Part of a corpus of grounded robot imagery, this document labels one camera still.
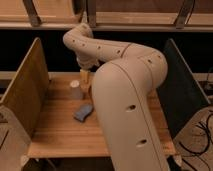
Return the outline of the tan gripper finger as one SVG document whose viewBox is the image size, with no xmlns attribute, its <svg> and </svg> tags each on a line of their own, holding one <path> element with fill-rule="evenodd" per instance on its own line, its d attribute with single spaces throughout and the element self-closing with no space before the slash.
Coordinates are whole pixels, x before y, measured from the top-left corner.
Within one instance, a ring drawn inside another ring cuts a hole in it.
<svg viewBox="0 0 213 171">
<path fill-rule="evenodd" d="M 80 70 L 80 78 L 81 78 L 81 84 L 84 88 L 84 90 L 89 93 L 91 88 L 91 79 L 90 79 L 90 71 L 89 70 Z"/>
</svg>

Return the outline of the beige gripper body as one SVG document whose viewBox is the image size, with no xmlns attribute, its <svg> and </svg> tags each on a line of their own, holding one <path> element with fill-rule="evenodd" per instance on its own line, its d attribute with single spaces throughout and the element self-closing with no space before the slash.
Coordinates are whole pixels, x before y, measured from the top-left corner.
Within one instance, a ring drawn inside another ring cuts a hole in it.
<svg viewBox="0 0 213 171">
<path fill-rule="evenodd" d="M 77 63 L 83 70 L 90 70 L 93 66 L 99 66 L 99 61 L 95 58 L 77 58 Z"/>
</svg>

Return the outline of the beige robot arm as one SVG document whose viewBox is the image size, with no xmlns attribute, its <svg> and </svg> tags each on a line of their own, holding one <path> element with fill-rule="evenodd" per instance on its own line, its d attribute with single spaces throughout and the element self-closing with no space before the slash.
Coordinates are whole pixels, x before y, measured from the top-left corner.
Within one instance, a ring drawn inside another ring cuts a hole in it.
<svg viewBox="0 0 213 171">
<path fill-rule="evenodd" d="M 83 69 L 103 65 L 92 80 L 92 99 L 115 171 L 170 171 L 147 96 L 166 78 L 164 55 L 152 47 L 95 39 L 81 23 L 63 36 Z"/>
</svg>

